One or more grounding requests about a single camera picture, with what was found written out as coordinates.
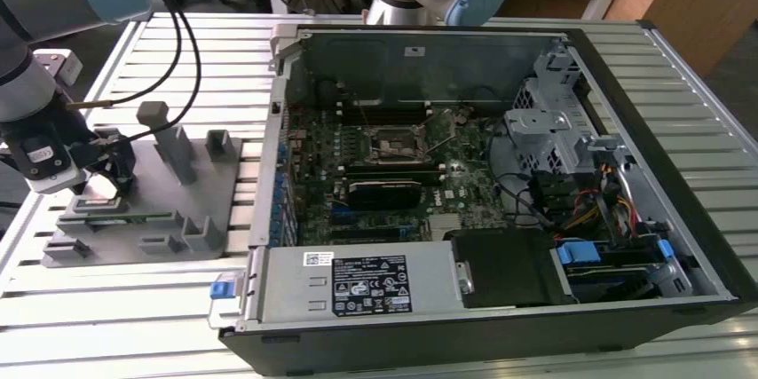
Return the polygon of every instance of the warning label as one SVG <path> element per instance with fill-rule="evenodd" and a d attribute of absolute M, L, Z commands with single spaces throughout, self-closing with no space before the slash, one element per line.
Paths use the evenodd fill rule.
<path fill-rule="evenodd" d="M 406 256 L 336 258 L 332 276 L 338 317 L 414 311 Z"/>

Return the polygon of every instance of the blue latch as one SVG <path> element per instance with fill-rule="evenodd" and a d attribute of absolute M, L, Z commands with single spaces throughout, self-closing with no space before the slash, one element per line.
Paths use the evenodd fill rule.
<path fill-rule="evenodd" d="M 558 248 L 558 257 L 564 265 L 601 262 L 601 254 L 592 241 L 568 241 L 561 248 Z"/>
<path fill-rule="evenodd" d="M 666 259 L 672 259 L 674 257 L 674 248 L 672 247 L 669 240 L 658 240 L 658 248 L 661 249 L 661 253 Z"/>
<path fill-rule="evenodd" d="M 235 283 L 217 281 L 211 284 L 211 299 L 233 299 L 235 297 Z"/>

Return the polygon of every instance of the green circuit board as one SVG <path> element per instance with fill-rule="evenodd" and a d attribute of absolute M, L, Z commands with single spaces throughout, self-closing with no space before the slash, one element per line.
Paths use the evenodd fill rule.
<path fill-rule="evenodd" d="M 506 209 L 484 155 L 493 120 L 489 117 L 464 120 L 461 112 L 457 107 L 434 107 L 428 120 L 416 126 L 346 126 L 334 110 L 293 111 L 290 166 L 295 178 L 299 245 L 381 242 L 372 237 L 334 238 L 338 232 L 352 230 L 400 230 L 401 241 L 430 241 L 428 219 L 441 214 L 458 214 L 465 228 L 508 225 Z M 418 149 L 398 149 L 396 144 Z M 353 211 L 345 201 L 341 168 L 378 165 L 381 169 L 382 164 L 398 162 L 434 165 L 442 179 L 436 185 L 424 185 L 421 202 L 412 209 Z"/>

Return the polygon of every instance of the motherboard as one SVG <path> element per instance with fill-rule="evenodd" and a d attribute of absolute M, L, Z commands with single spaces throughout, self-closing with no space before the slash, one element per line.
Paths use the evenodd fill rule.
<path fill-rule="evenodd" d="M 465 106 L 294 106 L 298 244 L 433 241 L 506 226 L 488 159 L 498 120 Z"/>

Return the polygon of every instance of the gray 3d-printed holder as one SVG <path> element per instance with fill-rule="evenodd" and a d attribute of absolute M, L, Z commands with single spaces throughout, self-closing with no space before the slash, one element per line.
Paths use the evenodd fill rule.
<path fill-rule="evenodd" d="M 45 266 L 222 256 L 242 139 L 231 138 L 226 130 L 209 131 L 206 140 L 187 139 L 182 128 L 165 132 L 157 135 L 158 144 L 133 143 L 137 181 L 130 194 L 113 200 L 74 197 L 46 247 Z"/>

